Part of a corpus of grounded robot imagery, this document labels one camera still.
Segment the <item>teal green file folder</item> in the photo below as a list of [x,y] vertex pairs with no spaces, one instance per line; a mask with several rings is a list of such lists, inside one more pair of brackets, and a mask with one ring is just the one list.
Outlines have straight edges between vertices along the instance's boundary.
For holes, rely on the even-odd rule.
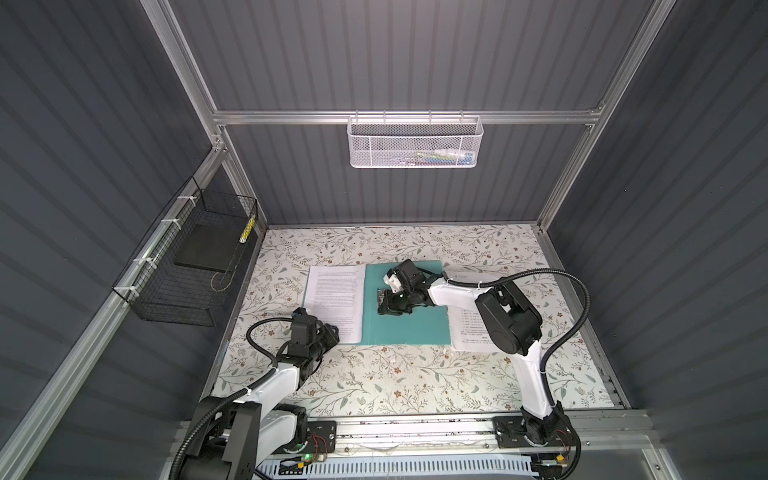
[[378,293],[388,290],[383,278],[395,263],[368,264],[364,284],[361,346],[427,345],[451,343],[446,307],[416,306],[410,314],[380,315]]

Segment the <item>white printed paper sheet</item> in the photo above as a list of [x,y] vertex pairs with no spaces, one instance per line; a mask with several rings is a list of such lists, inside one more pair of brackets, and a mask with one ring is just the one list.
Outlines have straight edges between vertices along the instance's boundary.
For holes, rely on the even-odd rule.
[[363,337],[366,267],[312,266],[303,307],[339,330],[341,344],[359,344]]

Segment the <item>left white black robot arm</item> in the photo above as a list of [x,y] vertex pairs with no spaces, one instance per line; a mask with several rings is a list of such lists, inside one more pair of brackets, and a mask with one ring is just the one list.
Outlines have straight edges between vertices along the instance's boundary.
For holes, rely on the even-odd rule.
[[[271,323],[285,323],[290,329],[290,338],[275,353],[252,337],[255,330]],[[255,322],[245,338],[268,359],[266,372],[226,397],[200,400],[170,464],[169,479],[251,479],[276,450],[306,441],[306,409],[284,400],[316,373],[324,356],[340,343],[339,329],[298,308],[288,317]]]

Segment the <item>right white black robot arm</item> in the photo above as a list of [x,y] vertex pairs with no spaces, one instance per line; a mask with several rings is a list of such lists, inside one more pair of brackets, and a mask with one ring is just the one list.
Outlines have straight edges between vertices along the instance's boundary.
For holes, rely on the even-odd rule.
[[[542,347],[543,317],[517,286],[518,279],[536,275],[560,276],[584,296],[582,312],[572,327],[551,348]],[[562,269],[536,268],[490,281],[461,281],[437,274],[405,260],[387,271],[386,288],[379,294],[378,313],[401,316],[417,307],[454,307],[479,314],[491,342],[509,355],[521,392],[522,435],[533,446],[547,446],[578,434],[562,403],[554,398],[546,372],[554,351],[566,344],[585,324],[591,296],[586,284]]]

